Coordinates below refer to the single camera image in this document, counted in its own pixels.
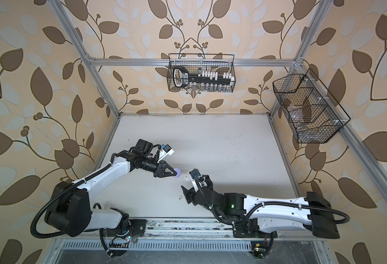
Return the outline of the purple earbud charging case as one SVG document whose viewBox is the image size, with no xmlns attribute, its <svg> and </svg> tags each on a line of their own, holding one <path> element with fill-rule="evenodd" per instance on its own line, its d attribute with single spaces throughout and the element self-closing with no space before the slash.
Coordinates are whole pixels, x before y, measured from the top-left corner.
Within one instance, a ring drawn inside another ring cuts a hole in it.
<svg viewBox="0 0 387 264">
<path fill-rule="evenodd" d="M 180 168 L 174 168 L 176 175 L 174 176 L 175 178 L 178 178 L 181 176 L 181 169 Z"/>
</svg>

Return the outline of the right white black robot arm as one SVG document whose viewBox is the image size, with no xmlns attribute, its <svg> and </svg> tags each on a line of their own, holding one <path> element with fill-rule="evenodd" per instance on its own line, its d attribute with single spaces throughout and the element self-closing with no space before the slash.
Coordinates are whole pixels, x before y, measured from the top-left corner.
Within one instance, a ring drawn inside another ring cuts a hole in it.
<svg viewBox="0 0 387 264">
<path fill-rule="evenodd" d="M 308 230 L 323 239 L 338 239 L 338 225 L 349 215 L 332 209 L 320 194 L 309 191 L 305 197 L 266 199 L 247 194 L 220 194 L 208 176 L 192 179 L 192 187 L 182 187 L 188 204 L 210 211 L 218 222 L 232 226 L 234 236 L 258 236 L 282 230 Z"/>
</svg>

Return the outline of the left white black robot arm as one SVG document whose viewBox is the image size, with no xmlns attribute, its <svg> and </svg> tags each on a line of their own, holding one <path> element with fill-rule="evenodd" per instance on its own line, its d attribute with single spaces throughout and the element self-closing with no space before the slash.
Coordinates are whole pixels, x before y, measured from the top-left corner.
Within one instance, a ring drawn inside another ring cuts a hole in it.
<svg viewBox="0 0 387 264">
<path fill-rule="evenodd" d="M 101 209 L 93 199 L 106 187 L 135 169 L 151 172 L 155 178 L 174 177 L 175 169 L 164 159 L 173 154 L 169 145 L 154 145 L 140 139 L 134 147 L 112 154 L 102 168 L 72 183 L 55 186 L 52 198 L 36 213 L 30 233 L 39 239 L 109 229 L 119 235 L 130 231 L 128 213 Z"/>
</svg>

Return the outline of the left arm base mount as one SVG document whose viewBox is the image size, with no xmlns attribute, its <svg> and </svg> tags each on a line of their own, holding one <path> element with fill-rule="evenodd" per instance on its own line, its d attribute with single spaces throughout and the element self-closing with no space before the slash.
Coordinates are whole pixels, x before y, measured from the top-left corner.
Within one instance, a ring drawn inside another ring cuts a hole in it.
<svg viewBox="0 0 387 264">
<path fill-rule="evenodd" d="M 123 220 L 115 229 L 105 229 L 106 237 L 132 237 L 143 235 L 146 231 L 147 220 L 127 219 Z"/>
</svg>

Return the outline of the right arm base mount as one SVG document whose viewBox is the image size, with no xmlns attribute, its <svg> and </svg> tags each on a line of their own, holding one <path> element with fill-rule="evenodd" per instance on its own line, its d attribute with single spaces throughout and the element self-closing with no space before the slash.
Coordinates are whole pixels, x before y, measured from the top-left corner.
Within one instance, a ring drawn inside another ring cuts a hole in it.
<svg viewBox="0 0 387 264">
<path fill-rule="evenodd" d="M 277 232 L 265 233 L 260 231 L 258 225 L 258 219 L 249 219 L 244 225 L 235 226 L 233 228 L 234 238 L 259 238 L 259 239 L 271 239 L 278 238 Z"/>
</svg>

